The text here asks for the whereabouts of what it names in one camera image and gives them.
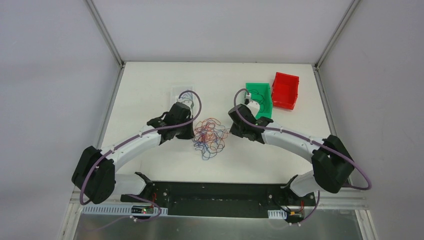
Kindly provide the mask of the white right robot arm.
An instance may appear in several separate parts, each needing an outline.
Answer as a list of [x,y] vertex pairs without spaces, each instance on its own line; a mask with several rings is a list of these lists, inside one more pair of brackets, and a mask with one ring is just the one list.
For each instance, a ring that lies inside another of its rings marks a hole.
[[343,158],[351,156],[337,136],[305,136],[283,128],[271,118],[256,119],[244,104],[231,108],[228,115],[233,121],[231,134],[282,148],[311,163],[311,171],[293,176],[282,188],[284,200],[288,204],[296,205],[304,196],[315,191],[324,190],[336,194],[346,186],[354,166]]

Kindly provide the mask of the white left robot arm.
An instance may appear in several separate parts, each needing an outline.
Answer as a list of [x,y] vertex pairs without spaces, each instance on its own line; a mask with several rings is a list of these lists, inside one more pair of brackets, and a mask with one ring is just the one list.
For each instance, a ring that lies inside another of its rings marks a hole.
[[152,198],[150,180],[140,172],[121,174],[118,170],[145,151],[173,138],[194,137],[191,108],[176,102],[169,111],[150,119],[130,138],[102,149],[89,146],[83,150],[71,182],[93,204],[100,204],[111,195],[134,195],[140,202]]

